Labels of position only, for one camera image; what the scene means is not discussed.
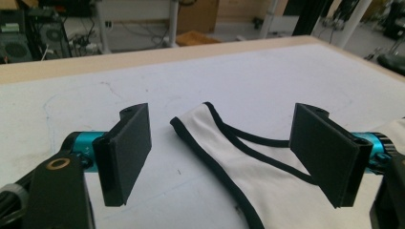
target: black cable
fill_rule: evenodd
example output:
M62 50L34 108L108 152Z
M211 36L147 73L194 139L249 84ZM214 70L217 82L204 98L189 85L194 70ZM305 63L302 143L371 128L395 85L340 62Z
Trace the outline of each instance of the black cable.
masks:
M77 44L77 35L75 35L74 37L72 37L70 40L69 40L69 43L72 41L72 43L73 43L73 50L74 50L74 52L75 52L75 56L79 56L78 54L77 54L77 48L76 48L76 44Z
M324 31L326 31L328 28L324 28L322 31L319 32L318 34L318 38L321 38L321 34L324 33Z
M179 8L178 8L178 16L180 15L180 11L181 11L181 5L179 5Z
M180 7L191 7L194 4L196 4L196 2L197 2L197 0L192 0L190 2L187 2L186 0L182 0L182 1L179 1L179 6Z
M70 12L68 12L68 14L66 14L66 17L63 20L63 25L65 25L65 22L68 20L70 14L71 14Z
M148 31L150 34L157 36L157 34L155 34L154 32L152 32L149 27L148 24L146 24L146 26L143 26L142 24L139 23L139 26L143 29L145 29L146 31Z
M86 34L81 36L82 41L84 41L84 43L89 43L89 34L90 34L91 30L89 30L89 31L87 30L86 25L84 25L83 18L80 18L80 22L81 22L81 25L83 26L84 30L86 31Z
M163 40L164 40L164 36L166 36L166 34L167 34L168 32L169 32L169 29L167 29L167 30L164 32L164 35L161 37L161 40L160 40L159 44L155 47L155 49L156 49L157 47L161 46L161 44L163 43Z
M95 21L93 21L91 16L89 17L89 20L92 22L92 27L90 27L89 33L87 35L87 41L89 41L90 35L93 33L93 29L95 28L95 24L96 24Z
M127 30L128 32L130 32L130 33L132 33L132 34L134 34L134 35L147 36L147 37L150 37L151 34L152 34L152 35L155 35L154 33L146 34L146 33L142 33L142 32L131 31L123 22L121 22L120 24L122 25L122 27L123 27L125 30Z

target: white tabletop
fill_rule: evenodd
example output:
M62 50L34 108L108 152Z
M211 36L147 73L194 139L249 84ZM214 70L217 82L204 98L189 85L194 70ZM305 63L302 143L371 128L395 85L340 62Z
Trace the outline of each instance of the white tabletop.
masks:
M97 228L246 228L236 201L177 137L171 118L209 101L238 129L287 139L301 102L365 132L405 115L405 80L307 44L9 83L0 98L0 186L56 153L69 133L108 131L120 110L148 102L153 146L128 204L104 207L97 175L86 176ZM370 228L379 181L365 175L353 208L330 206L336 217L328 228Z

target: white fabric garment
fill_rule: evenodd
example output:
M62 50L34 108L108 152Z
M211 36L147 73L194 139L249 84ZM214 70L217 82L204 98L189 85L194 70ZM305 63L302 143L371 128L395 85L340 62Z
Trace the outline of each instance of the white fabric garment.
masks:
M171 124L239 202L250 228L371 228L369 212L381 177L365 175L354 207L334 209L318 186L246 153L254 151L306 173L289 148L236 137L211 104L175 117Z

